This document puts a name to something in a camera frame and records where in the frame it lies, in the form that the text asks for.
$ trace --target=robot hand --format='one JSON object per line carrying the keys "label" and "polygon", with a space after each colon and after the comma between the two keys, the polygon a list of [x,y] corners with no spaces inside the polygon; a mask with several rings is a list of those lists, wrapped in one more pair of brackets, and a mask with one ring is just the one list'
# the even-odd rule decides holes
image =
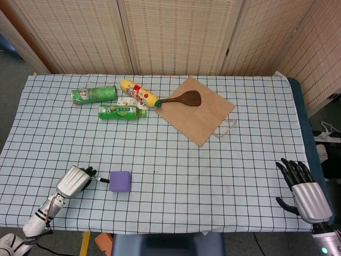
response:
{"label": "robot hand", "polygon": [[24,240],[14,234],[8,234],[0,239],[0,256],[28,255],[32,246],[37,243],[41,236],[52,233],[50,222],[64,207],[65,199],[73,198],[84,190],[91,183],[91,177],[95,175],[96,170],[92,169],[92,167],[85,170],[73,165],[57,183],[57,194],[48,197],[45,203],[24,225]]}
{"label": "robot hand", "polygon": [[281,160],[285,167],[279,162],[276,166],[281,170],[297,207],[287,205],[280,197],[276,201],[284,210],[300,215],[305,222],[313,225],[312,236],[323,255],[341,255],[339,231],[333,230],[327,223],[332,211],[320,185],[314,182],[302,162],[296,164],[284,158]]}

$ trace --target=yellow plastic bottle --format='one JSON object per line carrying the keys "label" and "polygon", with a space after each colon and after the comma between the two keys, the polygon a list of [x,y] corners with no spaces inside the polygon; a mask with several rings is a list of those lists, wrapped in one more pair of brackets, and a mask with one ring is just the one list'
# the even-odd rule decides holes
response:
{"label": "yellow plastic bottle", "polygon": [[124,79],[121,82],[121,89],[132,97],[138,99],[140,102],[145,103],[148,107],[161,107],[162,105],[155,94],[152,94],[128,79]]}

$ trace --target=purple block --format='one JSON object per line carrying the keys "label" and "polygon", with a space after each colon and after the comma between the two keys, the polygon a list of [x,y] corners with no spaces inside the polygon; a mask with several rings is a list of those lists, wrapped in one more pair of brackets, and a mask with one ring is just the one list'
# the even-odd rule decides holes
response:
{"label": "purple block", "polygon": [[112,192],[129,192],[132,176],[129,172],[110,172],[109,190]]}

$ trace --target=green can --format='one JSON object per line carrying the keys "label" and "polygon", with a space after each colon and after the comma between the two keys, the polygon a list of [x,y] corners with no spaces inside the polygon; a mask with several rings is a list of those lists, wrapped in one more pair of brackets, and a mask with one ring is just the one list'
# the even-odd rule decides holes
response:
{"label": "green can", "polygon": [[98,87],[98,88],[82,88],[73,90],[71,97],[74,104],[84,104],[90,102],[116,100],[117,89],[115,86]]}
{"label": "green can", "polygon": [[137,106],[109,106],[100,105],[98,108],[100,119],[138,119],[146,117],[147,111]]}

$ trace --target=wooden spoon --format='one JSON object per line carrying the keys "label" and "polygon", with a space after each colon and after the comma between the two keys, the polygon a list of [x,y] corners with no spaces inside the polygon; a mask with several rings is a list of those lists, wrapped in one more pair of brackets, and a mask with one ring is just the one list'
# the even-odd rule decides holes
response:
{"label": "wooden spoon", "polygon": [[201,96],[198,91],[187,91],[181,94],[179,97],[176,98],[168,98],[168,99],[162,99],[158,100],[155,103],[156,107],[161,107],[162,103],[167,102],[181,102],[187,106],[191,107],[197,107],[201,105]]}

